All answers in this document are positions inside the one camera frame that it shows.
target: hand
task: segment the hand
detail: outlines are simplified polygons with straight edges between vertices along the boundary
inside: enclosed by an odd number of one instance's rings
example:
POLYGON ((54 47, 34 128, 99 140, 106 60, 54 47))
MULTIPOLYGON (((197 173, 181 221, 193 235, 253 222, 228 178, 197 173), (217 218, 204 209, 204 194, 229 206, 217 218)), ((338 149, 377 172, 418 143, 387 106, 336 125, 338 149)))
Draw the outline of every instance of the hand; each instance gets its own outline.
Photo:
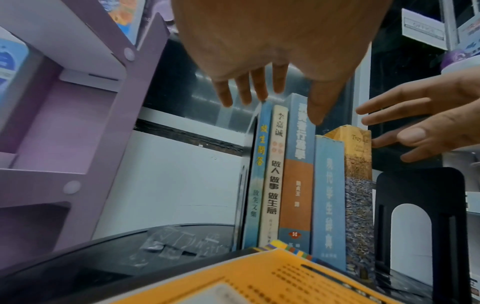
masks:
POLYGON ((175 0, 171 5, 185 49, 231 106, 228 79, 244 104, 285 89, 291 62, 312 80, 308 116, 320 124, 364 57, 390 6, 385 0, 175 0))
POLYGON ((395 142, 416 147, 401 156, 404 162, 478 144, 480 67, 402 84, 359 106, 356 112, 361 115, 375 112, 361 120, 367 126, 404 117, 433 115, 371 141, 374 148, 395 142))

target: finger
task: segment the finger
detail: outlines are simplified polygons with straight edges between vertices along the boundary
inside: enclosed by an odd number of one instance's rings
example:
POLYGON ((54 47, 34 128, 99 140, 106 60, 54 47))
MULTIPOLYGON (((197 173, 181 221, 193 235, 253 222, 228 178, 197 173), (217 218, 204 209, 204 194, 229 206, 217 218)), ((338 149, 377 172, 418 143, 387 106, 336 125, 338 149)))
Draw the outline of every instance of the finger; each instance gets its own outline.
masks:
POLYGON ((360 105, 356 109, 356 112, 360 115, 368 114, 407 100, 428 97, 430 87, 433 86, 437 80, 438 76, 435 76, 399 85, 360 105))
POLYGON ((265 67, 261 67, 250 72, 253 86, 255 87, 258 100, 265 101, 269 96, 267 84, 265 82, 265 67))
POLYGON ((231 107, 234 104, 232 100, 232 95, 230 94, 229 82, 228 81, 212 81, 213 88, 220 98, 221 104, 225 107, 231 107))
POLYGON ((386 132, 377 138, 371 140, 371 147, 372 148, 381 148, 385 146, 392 145, 398 141, 397 135, 403 131, 404 129, 408 128, 412 124, 407 124, 401 128, 386 132))
POLYGON ((277 65, 272 63, 272 79, 273 91, 277 94, 283 93, 285 90, 285 83, 287 82, 287 72, 289 64, 277 65))
POLYGON ((430 98, 408 100, 365 116, 361 119, 361 123, 371 126, 405 117, 432 114, 431 104, 430 98))
POLYGON ((472 136, 479 133, 480 100, 433 115, 403 131, 397 138, 403 145, 420 146, 427 141, 448 141, 452 138, 472 136))
POLYGON ((400 157, 400 159, 405 163, 412 163, 419 160, 427 159, 436 155, 439 155, 444 152, 455 150, 460 147, 467 146, 461 141, 442 141, 434 142, 416 147, 408 153, 405 153, 400 157))
POLYGON ((344 80, 329 82, 312 81, 307 104, 308 117, 312 123, 315 125, 322 123, 325 115, 328 114, 335 102, 337 102, 344 85, 344 80))
POLYGON ((249 105, 252 102, 252 92, 250 91, 250 79, 249 74, 245 73, 243 75, 235 78, 236 87, 238 89, 238 94, 240 95, 241 103, 244 105, 249 105))

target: bookend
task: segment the bookend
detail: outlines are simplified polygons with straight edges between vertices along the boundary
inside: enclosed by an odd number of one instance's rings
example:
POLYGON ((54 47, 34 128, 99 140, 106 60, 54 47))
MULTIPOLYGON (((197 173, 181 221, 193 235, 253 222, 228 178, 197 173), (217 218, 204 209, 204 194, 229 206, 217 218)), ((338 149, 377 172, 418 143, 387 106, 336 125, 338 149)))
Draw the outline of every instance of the bookend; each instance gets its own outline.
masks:
POLYGON ((467 211, 463 175, 453 168, 382 173, 376 183, 375 259, 390 273, 393 210, 417 205, 430 217, 435 303, 471 303, 467 211))

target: red logo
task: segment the red logo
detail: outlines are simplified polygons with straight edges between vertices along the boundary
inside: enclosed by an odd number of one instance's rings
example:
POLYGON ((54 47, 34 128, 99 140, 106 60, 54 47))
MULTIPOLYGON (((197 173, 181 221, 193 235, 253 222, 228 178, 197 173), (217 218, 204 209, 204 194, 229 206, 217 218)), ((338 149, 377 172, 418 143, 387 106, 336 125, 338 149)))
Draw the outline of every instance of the red logo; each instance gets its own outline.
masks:
POLYGON ((298 233, 296 231, 290 232, 288 235, 291 236, 293 239, 297 239, 302 236, 301 233, 298 233))

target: row of books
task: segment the row of books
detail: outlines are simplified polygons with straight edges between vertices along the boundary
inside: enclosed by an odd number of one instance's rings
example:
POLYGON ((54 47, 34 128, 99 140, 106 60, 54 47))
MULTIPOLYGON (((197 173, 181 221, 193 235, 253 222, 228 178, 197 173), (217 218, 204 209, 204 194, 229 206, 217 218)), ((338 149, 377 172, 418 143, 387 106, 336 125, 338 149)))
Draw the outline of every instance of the row of books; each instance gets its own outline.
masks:
POLYGON ((342 126, 315 135, 306 97, 292 94, 284 105, 261 106, 239 248, 279 239, 373 279, 370 132, 342 126))

